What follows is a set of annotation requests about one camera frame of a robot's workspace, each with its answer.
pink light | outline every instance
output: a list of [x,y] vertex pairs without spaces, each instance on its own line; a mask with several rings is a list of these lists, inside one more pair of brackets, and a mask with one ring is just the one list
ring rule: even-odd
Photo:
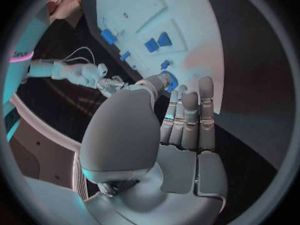
[[31,53],[25,55],[25,56],[21,56],[21,57],[12,57],[9,62],[10,63],[18,63],[18,62],[23,62],[26,60],[29,60],[33,57],[34,55],[34,51],[32,51]]

dark floor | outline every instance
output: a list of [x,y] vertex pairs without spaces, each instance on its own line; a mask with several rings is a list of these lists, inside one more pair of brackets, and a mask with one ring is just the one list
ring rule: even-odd
[[[107,65],[109,76],[118,74],[125,81],[133,82],[89,34],[84,18],[76,29],[63,20],[53,23],[37,45],[35,57],[63,58],[81,46],[90,47],[96,62],[104,62]],[[48,78],[30,78],[26,84],[19,87],[17,93],[47,124],[79,142],[93,113],[105,100],[101,93],[94,89]],[[164,96],[156,102],[155,113],[160,122],[168,102]],[[263,193],[275,176],[276,170],[250,147],[218,125],[215,132],[216,150],[224,163],[229,185],[226,207],[216,221],[217,225],[223,225],[240,215]],[[88,183],[89,195],[97,190],[97,186]]]

white wire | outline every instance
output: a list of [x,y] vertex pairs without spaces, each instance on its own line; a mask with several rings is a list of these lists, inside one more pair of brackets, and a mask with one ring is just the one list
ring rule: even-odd
[[84,61],[88,62],[89,64],[91,63],[90,60],[88,60],[87,58],[82,57],[82,56],[70,58],[70,59],[63,60],[63,61],[64,61],[64,62],[71,62],[71,61],[74,61],[74,60],[84,60]]
[[72,52],[69,56],[65,57],[65,58],[63,59],[63,61],[66,61],[66,59],[68,59],[69,57],[71,57],[73,54],[75,54],[77,51],[79,51],[79,50],[81,50],[81,49],[86,49],[86,50],[88,50],[89,53],[90,53],[90,55],[91,55],[91,57],[92,57],[93,63],[96,64],[94,54],[93,54],[93,52],[91,51],[91,49],[90,49],[89,47],[87,47],[87,46],[82,46],[82,47],[77,48],[77,49],[76,49],[74,52]]

blue plastic part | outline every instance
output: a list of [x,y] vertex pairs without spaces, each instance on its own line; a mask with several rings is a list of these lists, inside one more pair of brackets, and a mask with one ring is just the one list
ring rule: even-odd
[[160,74],[168,74],[171,77],[171,84],[170,84],[170,86],[167,87],[166,91],[168,93],[174,91],[175,88],[177,88],[177,86],[178,86],[177,78],[172,73],[170,73],[169,71],[162,71]]
[[101,32],[101,36],[108,42],[109,45],[113,45],[115,41],[117,41],[117,38],[108,29],[104,29]]
[[170,61],[169,60],[164,60],[164,62],[160,65],[161,69],[167,69],[168,66],[170,65]]
[[120,60],[121,60],[121,61],[125,61],[125,59],[128,58],[130,55],[131,55],[131,54],[130,54],[129,51],[125,52],[125,53],[120,57]]
[[154,51],[159,49],[158,44],[156,43],[156,41],[154,40],[154,38],[151,38],[149,41],[147,41],[145,43],[146,48],[148,49],[148,51],[150,53],[153,53]]
[[157,43],[160,47],[171,46],[172,42],[168,36],[168,34],[164,31],[160,34]]

pink led strip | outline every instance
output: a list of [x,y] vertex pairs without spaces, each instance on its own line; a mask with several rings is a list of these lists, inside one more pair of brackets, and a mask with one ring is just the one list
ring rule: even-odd
[[31,53],[25,55],[25,56],[21,56],[21,57],[12,57],[9,62],[10,63],[18,63],[18,62],[23,62],[26,60],[29,60],[33,57],[34,55],[34,51],[32,51]]

